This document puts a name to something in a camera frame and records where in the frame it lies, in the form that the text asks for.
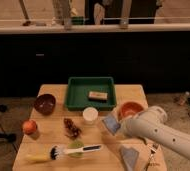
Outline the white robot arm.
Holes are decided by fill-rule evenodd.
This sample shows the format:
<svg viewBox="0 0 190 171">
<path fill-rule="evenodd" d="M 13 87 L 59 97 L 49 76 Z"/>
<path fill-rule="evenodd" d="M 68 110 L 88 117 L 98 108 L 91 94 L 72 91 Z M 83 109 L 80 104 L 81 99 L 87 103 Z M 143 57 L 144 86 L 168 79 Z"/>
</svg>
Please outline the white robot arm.
<svg viewBox="0 0 190 171">
<path fill-rule="evenodd" d="M 130 137 L 148 138 L 190 160 L 190 134 L 165 125 L 167 113 L 151 106 L 121 121 L 121 130 Z"/>
</svg>

